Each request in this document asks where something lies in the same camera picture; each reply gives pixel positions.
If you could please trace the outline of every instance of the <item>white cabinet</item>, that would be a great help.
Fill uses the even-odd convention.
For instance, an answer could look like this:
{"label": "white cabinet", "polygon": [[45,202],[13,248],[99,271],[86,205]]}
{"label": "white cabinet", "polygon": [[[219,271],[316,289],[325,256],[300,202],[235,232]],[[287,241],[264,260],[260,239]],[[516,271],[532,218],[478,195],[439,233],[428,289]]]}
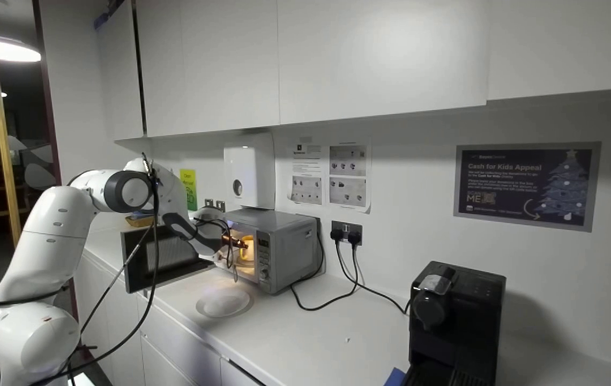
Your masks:
{"label": "white cabinet", "polygon": [[219,354],[158,306],[150,309],[140,333],[184,379],[194,383],[221,383]]}
{"label": "white cabinet", "polygon": [[147,338],[141,338],[146,386],[195,386]]}
{"label": "white cabinet", "polygon": [[489,0],[278,0],[281,123],[482,106]]}
{"label": "white cabinet", "polygon": [[278,123],[276,0],[140,0],[147,135]]}
{"label": "white cabinet", "polygon": [[[82,323],[86,321],[87,314],[93,312],[112,278],[114,271],[86,250],[73,277],[77,314]],[[95,314],[82,342],[86,346],[96,346],[96,349],[93,349],[93,357],[100,357],[132,330],[132,326],[141,318],[141,312],[141,301],[135,299],[135,293],[127,293],[123,284],[115,284],[109,297]],[[137,334],[99,365],[108,373],[112,383],[143,386],[141,349]]]}
{"label": "white cabinet", "polygon": [[221,383],[222,386],[260,386],[262,382],[243,373],[235,365],[221,361]]}
{"label": "white cabinet", "polygon": [[143,120],[131,0],[121,5],[96,37],[105,128],[112,140],[141,137]]}
{"label": "white cabinet", "polygon": [[611,88],[611,2],[494,0],[489,99]]}

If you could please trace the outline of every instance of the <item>countertop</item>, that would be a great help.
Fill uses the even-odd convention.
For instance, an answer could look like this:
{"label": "countertop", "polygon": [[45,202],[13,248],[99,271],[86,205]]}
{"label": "countertop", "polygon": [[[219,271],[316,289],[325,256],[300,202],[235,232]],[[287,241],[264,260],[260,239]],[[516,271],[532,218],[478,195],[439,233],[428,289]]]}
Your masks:
{"label": "countertop", "polygon": [[[244,288],[253,303],[230,320],[198,312],[202,293],[225,286]],[[299,286],[304,304],[320,304],[351,286],[316,277]],[[233,284],[219,268],[164,286],[156,306],[199,330],[227,361],[266,383],[383,383],[392,372],[407,368],[409,323],[390,303],[358,289],[321,312],[303,312],[290,292],[262,297],[249,284]]]}
{"label": "countertop", "polygon": [[[119,232],[121,216],[95,222],[83,256],[119,271],[123,260]],[[211,320],[198,312],[202,297],[231,286],[251,293],[247,312],[227,320]],[[299,293],[304,304],[313,306],[349,288],[343,278],[320,274],[300,284]],[[409,367],[409,320],[390,303],[363,289],[328,309],[308,314],[299,309],[290,292],[266,297],[251,284],[235,284],[221,268],[211,268],[158,286],[155,306],[206,342],[221,358],[233,361],[266,383],[379,386],[394,367],[402,372]],[[611,363],[542,342],[501,334],[497,383],[606,386],[611,383]]]}

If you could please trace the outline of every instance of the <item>white wall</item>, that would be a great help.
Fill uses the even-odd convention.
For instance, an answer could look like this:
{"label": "white wall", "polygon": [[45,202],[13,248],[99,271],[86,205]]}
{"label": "white wall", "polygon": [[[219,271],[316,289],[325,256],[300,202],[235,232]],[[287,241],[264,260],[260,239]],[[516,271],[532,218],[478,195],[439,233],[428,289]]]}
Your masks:
{"label": "white wall", "polygon": [[[330,274],[341,272],[328,242],[328,225],[333,218],[356,222],[365,225],[361,260],[368,286],[407,299],[409,284],[430,260],[500,272],[509,277],[507,333],[611,363],[611,95],[300,124],[276,128],[274,135],[276,208],[321,216]],[[368,145],[371,214],[287,200],[287,151],[299,137],[324,148],[341,142]],[[233,140],[237,135],[230,134],[156,140],[155,157],[171,170],[195,168],[199,202],[227,200],[221,148]],[[459,144],[541,142],[602,142],[592,232],[453,216]]]}
{"label": "white wall", "polygon": [[83,170],[123,168],[132,153],[105,135],[95,18],[102,0],[41,0],[45,64],[63,183]]}

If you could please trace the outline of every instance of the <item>coffee machine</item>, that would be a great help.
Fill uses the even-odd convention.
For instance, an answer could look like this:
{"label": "coffee machine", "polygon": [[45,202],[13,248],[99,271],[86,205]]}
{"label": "coffee machine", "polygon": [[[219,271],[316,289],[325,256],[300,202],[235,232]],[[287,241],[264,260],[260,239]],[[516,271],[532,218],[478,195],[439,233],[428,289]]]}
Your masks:
{"label": "coffee machine", "polygon": [[507,278],[430,261],[411,284],[407,386],[496,386]]}

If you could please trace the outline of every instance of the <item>framed sign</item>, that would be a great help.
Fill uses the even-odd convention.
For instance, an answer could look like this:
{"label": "framed sign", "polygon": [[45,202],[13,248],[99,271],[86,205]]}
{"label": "framed sign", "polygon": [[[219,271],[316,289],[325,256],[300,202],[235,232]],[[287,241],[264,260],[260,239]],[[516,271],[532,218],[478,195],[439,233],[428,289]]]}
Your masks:
{"label": "framed sign", "polygon": [[460,145],[463,216],[592,229],[600,144]]}

